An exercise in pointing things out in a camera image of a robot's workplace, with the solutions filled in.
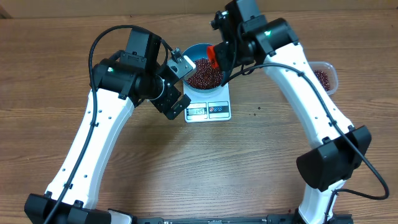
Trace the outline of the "red scoop with blue handle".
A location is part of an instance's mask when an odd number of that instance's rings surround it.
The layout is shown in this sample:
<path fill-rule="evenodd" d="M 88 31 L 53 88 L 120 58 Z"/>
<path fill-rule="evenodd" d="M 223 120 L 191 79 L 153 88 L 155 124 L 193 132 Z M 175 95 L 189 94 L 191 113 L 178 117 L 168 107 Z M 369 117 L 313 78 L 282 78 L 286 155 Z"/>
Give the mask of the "red scoop with blue handle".
<path fill-rule="evenodd" d="M 209 45 L 206 48 L 206 54 L 207 54 L 208 61 L 209 61 L 210 65 L 213 68 L 218 68 L 219 65 L 218 65 L 218 62 L 217 62 L 217 59 L 216 59 L 215 46 L 214 45 Z"/>

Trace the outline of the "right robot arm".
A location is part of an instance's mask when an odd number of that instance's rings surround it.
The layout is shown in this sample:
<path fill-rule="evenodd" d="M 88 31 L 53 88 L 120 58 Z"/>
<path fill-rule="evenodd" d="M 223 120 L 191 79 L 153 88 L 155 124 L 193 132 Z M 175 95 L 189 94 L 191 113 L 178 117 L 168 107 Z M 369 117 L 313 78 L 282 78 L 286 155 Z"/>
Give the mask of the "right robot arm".
<path fill-rule="evenodd" d="M 292 223 L 352 223 L 350 215 L 335 215 L 336 196 L 355 169 L 365 163 L 369 130 L 355 128 L 318 81 L 299 38 L 283 18 L 268 21 L 255 1 L 231 1 L 215 14 L 211 26 L 222 42 L 209 47 L 211 64 L 230 82 L 233 69 L 264 70 L 279 86 L 300 120 L 310 151 L 296 160 L 306 183 Z"/>

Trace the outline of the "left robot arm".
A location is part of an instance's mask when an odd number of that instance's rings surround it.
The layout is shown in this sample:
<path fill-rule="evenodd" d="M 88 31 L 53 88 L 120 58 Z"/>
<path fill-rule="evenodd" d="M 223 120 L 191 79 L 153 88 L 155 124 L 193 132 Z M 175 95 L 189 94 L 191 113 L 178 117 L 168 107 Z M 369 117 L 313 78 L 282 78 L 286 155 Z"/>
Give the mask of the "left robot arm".
<path fill-rule="evenodd" d="M 44 194 L 30 194 L 24 205 L 32 223 L 135 223 L 131 214 L 96 207 L 114 145 L 143 101 L 175 119 L 190 104 L 175 84 L 197 69 L 180 49 L 138 26 L 130 26 L 125 49 L 88 68 L 88 103 L 67 157 Z"/>

